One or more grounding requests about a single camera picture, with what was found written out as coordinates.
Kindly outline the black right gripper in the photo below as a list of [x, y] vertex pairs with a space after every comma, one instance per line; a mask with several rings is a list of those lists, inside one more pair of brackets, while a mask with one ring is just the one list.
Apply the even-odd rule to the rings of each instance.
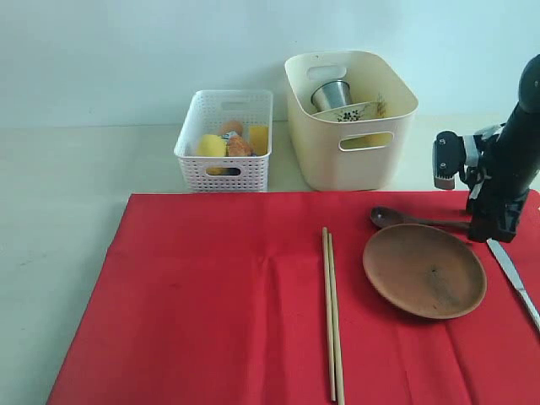
[[[476, 176], [471, 182], [467, 212], [472, 214], [467, 237], [485, 242], [510, 243], [517, 234], [522, 204], [510, 204], [527, 196], [536, 177], [536, 140], [534, 138], [489, 138], [476, 166], [467, 174]], [[501, 210], [498, 220], [489, 213]]]

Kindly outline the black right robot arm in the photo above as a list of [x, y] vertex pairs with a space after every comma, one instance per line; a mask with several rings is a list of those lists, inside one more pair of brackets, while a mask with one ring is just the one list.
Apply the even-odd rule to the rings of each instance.
[[479, 166], [483, 182], [469, 193], [472, 215], [468, 238], [510, 242], [530, 185], [539, 173], [539, 57], [525, 66], [518, 86], [518, 102], [499, 135], [487, 141]]

